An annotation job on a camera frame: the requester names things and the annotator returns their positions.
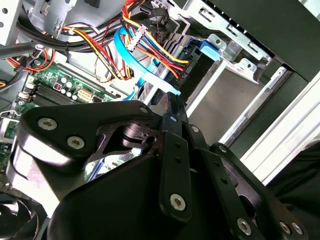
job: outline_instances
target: red wire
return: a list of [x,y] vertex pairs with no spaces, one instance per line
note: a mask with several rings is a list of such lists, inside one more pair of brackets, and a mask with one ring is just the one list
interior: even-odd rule
[[146,42],[145,40],[142,39],[142,41],[150,48],[150,50],[158,57],[160,58],[162,61],[165,62],[165,64],[169,65],[170,67],[173,67],[175,69],[178,69],[180,71],[183,71],[184,68],[177,66],[171,62],[169,62],[159,51],[157,51],[153,46],[151,46],[148,42]]
[[110,56],[106,53],[106,51],[104,50],[104,48],[101,47],[101,45],[100,45],[99,43],[97,43],[97,42],[96,42],[92,37],[90,37],[88,34],[86,34],[86,33],[84,33],[84,32],[82,32],[82,34],[85,35],[85,36],[95,45],[95,47],[97,47],[97,48],[100,50],[100,52],[102,52],[102,53],[105,55],[105,57],[106,57],[106,58],[108,59],[108,61],[114,66],[114,68],[115,68],[118,72],[120,72],[119,69],[117,68],[115,62],[114,62],[114,61],[110,58]]

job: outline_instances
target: capacitor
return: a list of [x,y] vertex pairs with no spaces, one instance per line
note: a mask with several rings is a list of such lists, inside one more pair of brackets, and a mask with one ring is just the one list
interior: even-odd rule
[[69,97],[69,98],[71,98],[71,96],[72,96],[74,93],[75,93],[75,91],[69,90],[69,91],[66,92],[66,96]]
[[60,79],[60,81],[61,81],[63,84],[65,84],[65,83],[67,82],[67,78],[66,78],[65,76],[63,76],[63,77]]
[[61,89],[60,93],[66,94],[66,92],[68,92],[68,91],[69,91],[69,88],[64,87],[64,88]]
[[65,85],[66,85],[67,88],[72,88],[72,82],[71,81],[68,81]]

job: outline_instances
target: yellow wire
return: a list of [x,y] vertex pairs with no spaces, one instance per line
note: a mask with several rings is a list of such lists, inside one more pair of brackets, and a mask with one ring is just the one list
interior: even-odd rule
[[[129,36],[128,35],[125,35],[125,39],[124,39],[124,45],[125,47],[127,47],[130,43],[130,39],[129,39]],[[124,63],[125,65],[125,72],[126,72],[126,75],[128,76],[128,78],[131,78],[131,73],[130,73],[130,69],[128,67],[128,65],[126,63]]]
[[[122,17],[123,17],[123,19],[124,19],[126,22],[128,22],[128,23],[130,23],[130,24],[132,24],[132,25],[134,25],[134,26],[136,26],[136,27],[138,27],[138,28],[140,27],[140,24],[139,24],[139,23],[137,23],[137,22],[135,22],[135,21],[132,21],[131,19],[125,17],[124,15],[122,15]],[[187,60],[180,60],[180,59],[177,59],[177,58],[175,58],[174,56],[172,56],[169,52],[167,52],[167,50],[165,50],[165,49],[154,39],[154,37],[151,35],[150,32],[147,31],[145,34],[148,36],[148,38],[149,38],[162,52],[164,52],[164,53],[165,53],[169,58],[171,58],[172,60],[176,61],[177,63],[181,63],[181,64],[187,64],[187,63],[189,63],[189,61],[187,61]]]
[[165,65],[165,66],[173,73],[173,75],[175,76],[176,79],[179,78],[178,75],[177,75],[177,73],[176,73],[169,65],[167,65],[164,61],[162,61],[160,58],[158,58],[158,57],[156,57],[155,55],[153,55],[153,54],[151,54],[151,53],[143,50],[143,49],[140,48],[140,47],[137,47],[137,49],[138,49],[139,51],[143,52],[144,54],[148,55],[149,57],[152,57],[152,58],[155,58],[156,60],[158,60],[160,63],[162,63],[163,65]]
[[[113,71],[113,69],[111,68],[110,64],[103,58],[103,55],[98,51],[98,49],[96,48],[96,46],[84,35],[82,34],[80,31],[78,31],[77,29],[74,29],[73,27],[68,27],[68,26],[64,26],[64,29],[68,29],[68,30],[72,30],[75,33],[77,33],[78,35],[80,35],[81,37],[83,37],[87,43],[94,49],[94,51],[96,52],[96,54],[98,55],[99,59],[105,63],[106,67],[108,68],[108,70],[110,71],[110,73],[116,78],[119,79],[119,77],[117,76],[117,74]],[[120,73],[120,77],[122,80],[124,80],[124,77],[122,76],[122,74]]]
[[6,59],[6,61],[11,65],[11,67],[13,67],[14,69],[16,68],[8,59]]

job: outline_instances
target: mounting hole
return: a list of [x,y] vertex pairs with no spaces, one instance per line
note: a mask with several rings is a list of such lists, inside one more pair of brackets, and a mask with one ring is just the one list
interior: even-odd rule
[[155,136],[150,136],[146,139],[146,144],[154,144],[157,141],[157,138]]
[[221,178],[221,181],[224,183],[224,184],[228,184],[228,181],[227,180],[225,180],[224,178]]
[[249,218],[254,219],[256,217],[256,210],[254,205],[250,202],[250,200],[246,196],[240,195],[239,198],[246,211],[246,214],[248,214]]
[[181,163],[181,159],[176,156],[176,157],[175,157],[175,162],[176,162],[177,164],[180,164],[180,163]]

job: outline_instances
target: orange wire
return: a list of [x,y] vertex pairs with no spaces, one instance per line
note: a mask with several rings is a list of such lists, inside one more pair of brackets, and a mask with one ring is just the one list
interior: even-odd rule
[[173,75],[175,76],[176,79],[179,78],[179,77],[178,77],[178,74],[177,74],[169,65],[167,65],[164,61],[162,61],[160,58],[158,58],[157,56],[155,56],[155,55],[153,55],[153,54],[151,54],[151,53],[143,50],[142,48],[140,48],[140,47],[138,47],[138,46],[137,46],[136,48],[137,48],[139,51],[143,52],[144,54],[146,54],[146,55],[148,55],[148,56],[150,56],[150,57],[155,58],[156,60],[158,60],[160,63],[162,63],[163,65],[165,65],[165,66],[173,73]]
[[[45,50],[44,50],[44,57],[45,57],[44,62],[43,62],[40,66],[38,66],[37,68],[33,68],[33,67],[28,67],[28,66],[26,66],[25,69],[30,70],[30,71],[35,71],[35,72],[44,71],[44,70],[48,69],[48,68],[52,65],[52,63],[53,63],[53,61],[54,61],[54,58],[55,58],[55,54],[56,54],[56,51],[53,49],[53,50],[52,50],[51,61],[49,62],[49,64],[48,64],[46,67],[41,68],[41,67],[43,67],[43,66],[47,63],[47,61],[48,61],[48,51],[45,49]],[[15,60],[14,58],[10,58],[10,60],[13,61],[16,65],[20,65],[20,63],[19,63],[17,60]]]

